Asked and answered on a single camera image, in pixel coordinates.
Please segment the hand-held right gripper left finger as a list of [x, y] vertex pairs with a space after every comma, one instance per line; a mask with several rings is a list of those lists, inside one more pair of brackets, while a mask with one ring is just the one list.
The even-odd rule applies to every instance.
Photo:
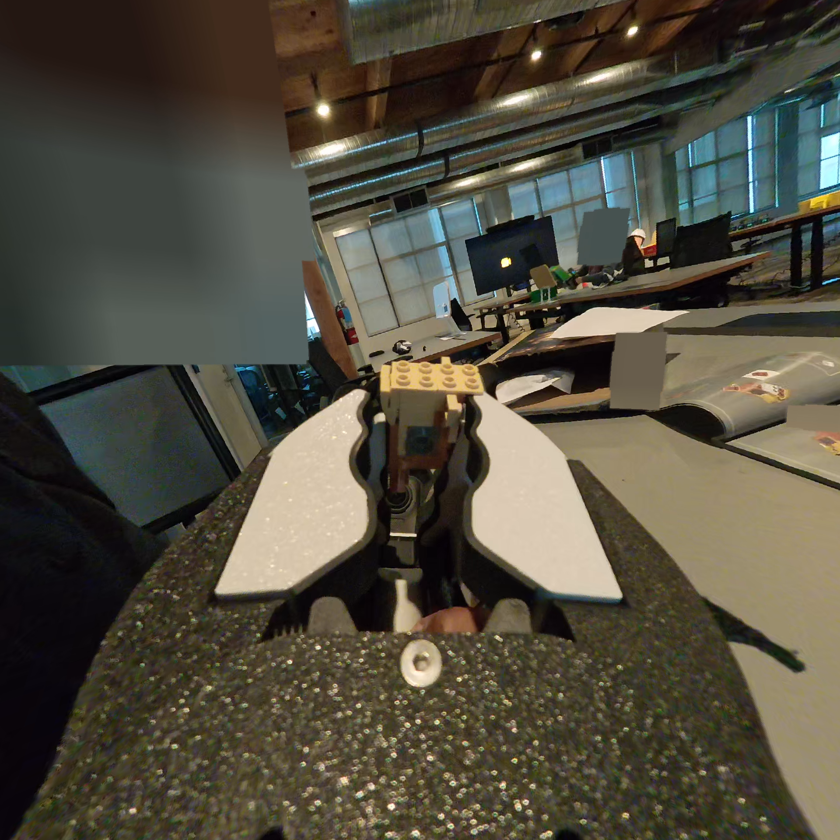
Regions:
[[300, 595], [373, 540], [375, 495], [358, 465], [370, 398], [352, 390], [272, 450], [215, 585], [219, 601]]

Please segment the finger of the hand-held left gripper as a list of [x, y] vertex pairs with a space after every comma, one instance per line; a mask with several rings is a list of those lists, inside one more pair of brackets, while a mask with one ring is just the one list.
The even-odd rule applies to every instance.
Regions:
[[365, 477], [377, 505], [382, 502], [387, 487], [387, 432], [385, 414], [375, 414], [371, 420], [370, 433], [366, 441], [370, 464], [366, 469]]

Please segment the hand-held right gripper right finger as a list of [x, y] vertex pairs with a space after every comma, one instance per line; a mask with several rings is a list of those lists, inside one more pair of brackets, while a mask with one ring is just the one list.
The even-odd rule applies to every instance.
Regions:
[[494, 397], [470, 404], [479, 473], [465, 499], [468, 545], [531, 591], [619, 603], [623, 592], [564, 452]]

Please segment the tan and brown toy brick model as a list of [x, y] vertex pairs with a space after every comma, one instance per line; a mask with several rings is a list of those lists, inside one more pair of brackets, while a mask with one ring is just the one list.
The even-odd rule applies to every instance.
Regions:
[[470, 399], [485, 387], [473, 364], [396, 360], [380, 372], [387, 424], [388, 490], [404, 492], [411, 473], [443, 468], [455, 447]]

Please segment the person's left hand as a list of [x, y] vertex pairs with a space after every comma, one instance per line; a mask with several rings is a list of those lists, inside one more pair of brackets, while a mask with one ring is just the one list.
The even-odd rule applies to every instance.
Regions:
[[490, 611], [484, 606], [453, 606], [420, 618], [412, 634], [477, 634], [487, 624]]

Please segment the white crumpled paper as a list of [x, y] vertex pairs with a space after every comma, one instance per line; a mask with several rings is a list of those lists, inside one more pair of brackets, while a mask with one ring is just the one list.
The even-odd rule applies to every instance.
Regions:
[[551, 396], [571, 394], [574, 372], [568, 369], [545, 369], [520, 374], [496, 385], [496, 399], [511, 404], [525, 397], [548, 391]]

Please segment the grey office table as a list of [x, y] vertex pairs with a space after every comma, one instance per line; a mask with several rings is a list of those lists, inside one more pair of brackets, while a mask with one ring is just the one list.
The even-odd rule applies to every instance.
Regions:
[[379, 355], [365, 359], [359, 369], [361, 370], [370, 366], [374, 372], [379, 372], [384, 364], [390, 364], [400, 359], [414, 362], [431, 362], [442, 357], [453, 359], [459, 354], [463, 354], [474, 348], [484, 347], [500, 340], [501, 332], [492, 330], [467, 332], [465, 337], [460, 339], [442, 339], [439, 337], [419, 339], [412, 342], [409, 353], [400, 355], [393, 350], [387, 350]]

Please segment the black framed glass partition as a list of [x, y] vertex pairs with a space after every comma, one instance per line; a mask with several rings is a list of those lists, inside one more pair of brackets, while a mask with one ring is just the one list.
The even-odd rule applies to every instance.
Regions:
[[162, 534], [190, 524], [241, 473], [182, 365], [4, 369], [124, 517]]

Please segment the open cardboard box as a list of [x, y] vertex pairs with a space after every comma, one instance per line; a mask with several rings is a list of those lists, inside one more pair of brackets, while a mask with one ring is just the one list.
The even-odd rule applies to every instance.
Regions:
[[687, 314], [686, 309], [593, 308], [561, 326], [522, 332], [479, 366], [486, 391], [517, 375], [545, 369], [574, 372], [571, 394], [548, 391], [504, 404], [524, 417], [605, 411], [610, 405], [610, 375], [615, 337], [619, 333], [657, 330]]

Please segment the grey instruction booklet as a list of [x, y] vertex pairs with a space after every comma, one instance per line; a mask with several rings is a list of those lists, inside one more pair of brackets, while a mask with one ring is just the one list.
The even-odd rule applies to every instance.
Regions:
[[838, 423], [820, 429], [788, 422], [797, 406], [838, 406], [838, 355], [777, 353], [663, 394], [654, 413], [693, 438], [838, 488]]

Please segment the large dark monitor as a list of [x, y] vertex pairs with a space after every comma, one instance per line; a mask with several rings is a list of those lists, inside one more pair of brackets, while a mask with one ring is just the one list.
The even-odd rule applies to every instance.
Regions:
[[490, 227], [465, 241], [476, 294], [530, 288], [531, 270], [558, 264], [551, 216], [533, 215]]

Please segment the green box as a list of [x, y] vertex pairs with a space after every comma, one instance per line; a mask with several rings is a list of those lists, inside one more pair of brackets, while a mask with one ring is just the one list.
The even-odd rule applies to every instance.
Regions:
[[561, 266], [555, 266], [551, 270], [557, 278], [556, 288], [541, 290], [534, 287], [534, 290], [530, 292], [531, 302], [538, 303], [554, 300], [565, 291], [572, 291], [576, 288], [576, 275], [573, 272], [570, 273]]

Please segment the long office table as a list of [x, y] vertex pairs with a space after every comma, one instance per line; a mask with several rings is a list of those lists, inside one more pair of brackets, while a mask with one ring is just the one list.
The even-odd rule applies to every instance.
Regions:
[[502, 330], [507, 314], [518, 319], [549, 317], [569, 307], [602, 301], [635, 301], [643, 298], [654, 302], [673, 302], [686, 298], [713, 301], [716, 306], [725, 308], [730, 302], [730, 279], [769, 256], [770, 252], [764, 250], [695, 266], [663, 269], [610, 286], [564, 290], [547, 301], [527, 303], [510, 298], [480, 307], [476, 316], [482, 326], [485, 326], [488, 318], [496, 317], [496, 328]]

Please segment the long silver duct pipe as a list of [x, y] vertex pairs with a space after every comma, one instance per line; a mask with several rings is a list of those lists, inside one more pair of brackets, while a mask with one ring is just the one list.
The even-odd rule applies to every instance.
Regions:
[[596, 159], [632, 151], [665, 139], [661, 129], [639, 130], [589, 139], [565, 149], [530, 159], [464, 167], [453, 155], [430, 163], [412, 164], [405, 169], [384, 171], [378, 175], [350, 178], [341, 183], [319, 185], [310, 191], [309, 201], [315, 214], [330, 213], [333, 207], [378, 201], [421, 188], [433, 194], [456, 195], [470, 188], [482, 188], [513, 182], [524, 177], [539, 177], [561, 172]]
[[320, 171], [328, 172], [325, 178], [330, 179], [333, 172], [357, 165], [362, 168], [373, 166], [380, 160], [395, 161], [402, 159], [403, 154], [416, 159], [424, 153], [442, 150], [459, 138], [479, 140], [503, 127], [507, 130], [524, 128], [551, 119], [555, 111], [658, 84], [675, 73], [676, 58], [673, 56], [629, 61], [472, 103], [428, 119], [415, 119], [311, 146], [291, 156], [292, 166], [305, 171], [309, 180], [316, 181], [319, 178], [316, 172]]

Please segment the large silver ventilation duct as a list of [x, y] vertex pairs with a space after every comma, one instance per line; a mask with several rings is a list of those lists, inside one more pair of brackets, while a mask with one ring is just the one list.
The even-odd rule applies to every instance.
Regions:
[[337, 1], [354, 65], [587, 12], [610, 1]]

